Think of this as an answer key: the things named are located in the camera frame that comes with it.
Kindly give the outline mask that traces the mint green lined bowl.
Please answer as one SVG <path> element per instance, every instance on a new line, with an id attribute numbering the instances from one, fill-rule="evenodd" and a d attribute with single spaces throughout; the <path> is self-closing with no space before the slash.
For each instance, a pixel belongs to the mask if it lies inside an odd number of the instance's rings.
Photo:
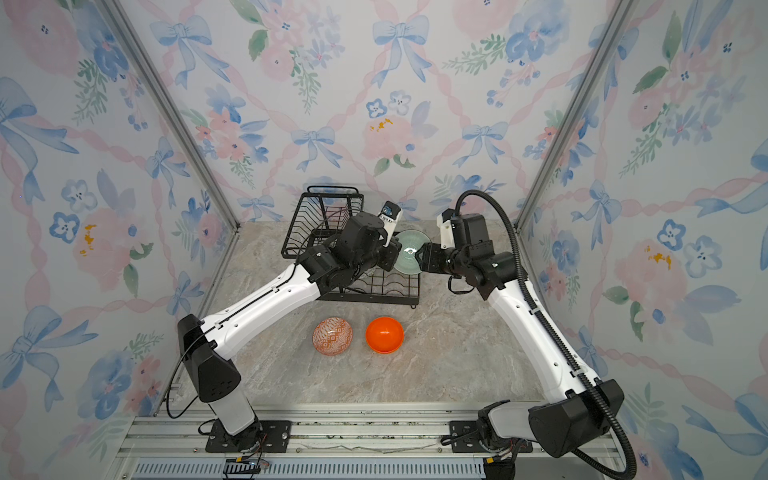
<path id="1" fill-rule="evenodd" d="M 409 229 L 397 233 L 395 239 L 400 243 L 401 249 L 394 269 L 403 275 L 419 275 L 421 268 L 416 253 L 424 244 L 430 242 L 429 237 L 424 232 Z"/>

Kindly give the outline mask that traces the orange plastic bowl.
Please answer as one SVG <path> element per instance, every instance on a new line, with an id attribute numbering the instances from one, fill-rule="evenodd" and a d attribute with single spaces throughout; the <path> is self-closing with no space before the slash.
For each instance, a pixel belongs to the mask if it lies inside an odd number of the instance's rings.
<path id="1" fill-rule="evenodd" d="M 378 354 L 396 352 L 405 340 L 401 323 L 391 317 L 379 317 L 373 320 L 365 332 L 368 347 Z"/>

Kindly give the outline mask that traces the pink patterned bowl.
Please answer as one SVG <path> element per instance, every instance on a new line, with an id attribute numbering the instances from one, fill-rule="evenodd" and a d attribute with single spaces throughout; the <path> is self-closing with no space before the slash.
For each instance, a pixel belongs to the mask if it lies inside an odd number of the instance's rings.
<path id="1" fill-rule="evenodd" d="M 313 331 L 312 344 L 325 356 L 344 353 L 352 343 L 354 332 L 350 323 L 339 317 L 321 321 Z"/>

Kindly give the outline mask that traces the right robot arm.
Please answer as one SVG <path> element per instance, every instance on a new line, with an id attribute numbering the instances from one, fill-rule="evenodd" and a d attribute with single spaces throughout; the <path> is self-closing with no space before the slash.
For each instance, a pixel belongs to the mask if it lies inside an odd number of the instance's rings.
<path id="1" fill-rule="evenodd" d="M 519 440 L 535 442 L 559 458 L 613 433 L 626 447 L 617 419 L 624 401 L 621 387 L 602 380 L 566 342 L 535 295 L 518 251 L 496 251 L 480 214 L 448 209 L 437 225 L 440 241 L 416 253 L 421 270 L 465 281 L 500 315 L 523 347 L 544 395 L 543 403 L 533 407 L 498 401 L 481 409 L 477 431 L 482 444 L 501 450 Z"/>

